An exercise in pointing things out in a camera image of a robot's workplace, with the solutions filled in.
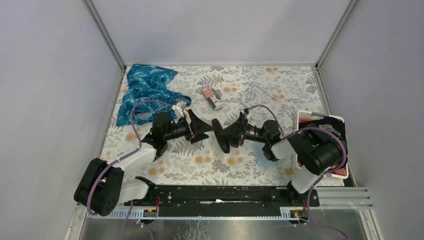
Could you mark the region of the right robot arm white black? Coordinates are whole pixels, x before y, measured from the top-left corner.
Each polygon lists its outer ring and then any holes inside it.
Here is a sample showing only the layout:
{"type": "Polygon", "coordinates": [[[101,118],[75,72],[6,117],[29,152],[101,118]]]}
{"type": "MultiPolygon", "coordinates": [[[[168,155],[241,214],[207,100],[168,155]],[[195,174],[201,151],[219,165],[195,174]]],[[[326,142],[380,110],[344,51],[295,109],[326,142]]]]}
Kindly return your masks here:
{"type": "Polygon", "coordinates": [[[306,192],[316,185],[332,166],[342,167],[347,160],[347,150],[343,142],[332,132],[309,124],[290,135],[283,136],[275,119],[266,120],[261,127],[252,125],[246,113],[227,127],[222,127],[214,118],[212,126],[219,147],[229,153],[230,147],[242,146],[246,140],[262,143],[262,155],[269,162],[277,162],[288,156],[297,157],[302,167],[289,183],[287,201],[293,206],[301,205],[306,192]]]}

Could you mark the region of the flag pattern glasses case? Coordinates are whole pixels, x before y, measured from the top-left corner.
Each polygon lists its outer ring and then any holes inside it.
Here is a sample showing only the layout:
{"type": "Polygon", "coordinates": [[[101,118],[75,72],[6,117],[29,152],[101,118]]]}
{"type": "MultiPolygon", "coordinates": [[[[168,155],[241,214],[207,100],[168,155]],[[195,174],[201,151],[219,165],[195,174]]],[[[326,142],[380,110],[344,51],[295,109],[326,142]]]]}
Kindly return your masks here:
{"type": "Polygon", "coordinates": [[[202,95],[213,110],[220,110],[224,106],[224,102],[222,101],[220,95],[209,85],[206,85],[203,88],[202,95]]]}

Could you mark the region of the black glasses case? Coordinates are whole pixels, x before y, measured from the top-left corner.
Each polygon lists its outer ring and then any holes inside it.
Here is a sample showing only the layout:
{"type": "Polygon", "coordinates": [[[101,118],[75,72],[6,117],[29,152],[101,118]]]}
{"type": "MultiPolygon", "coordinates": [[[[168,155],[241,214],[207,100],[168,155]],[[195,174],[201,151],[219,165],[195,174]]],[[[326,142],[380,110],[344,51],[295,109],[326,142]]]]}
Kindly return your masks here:
{"type": "Polygon", "coordinates": [[[227,140],[227,138],[224,135],[221,135],[221,132],[223,130],[223,127],[220,123],[220,121],[217,118],[214,118],[211,120],[213,132],[216,138],[216,141],[218,143],[219,148],[222,150],[223,153],[229,154],[230,153],[230,145],[227,140]]]}

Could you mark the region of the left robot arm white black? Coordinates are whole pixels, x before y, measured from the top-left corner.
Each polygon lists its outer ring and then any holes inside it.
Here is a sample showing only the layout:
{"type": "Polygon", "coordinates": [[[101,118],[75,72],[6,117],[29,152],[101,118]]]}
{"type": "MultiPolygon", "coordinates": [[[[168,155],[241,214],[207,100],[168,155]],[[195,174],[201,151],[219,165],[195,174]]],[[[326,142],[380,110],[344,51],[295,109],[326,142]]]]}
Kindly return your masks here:
{"type": "Polygon", "coordinates": [[[74,192],[74,201],[85,206],[89,214],[102,217],[117,205],[132,200],[138,200],[144,206],[152,204],[155,200],[154,183],[143,177],[127,180],[127,176],[161,157],[170,140],[184,138],[194,144],[207,139],[207,133],[213,129],[190,109],[177,121],[168,112],[158,113],[149,133],[136,149],[112,162],[98,157],[89,162],[74,192]]]}

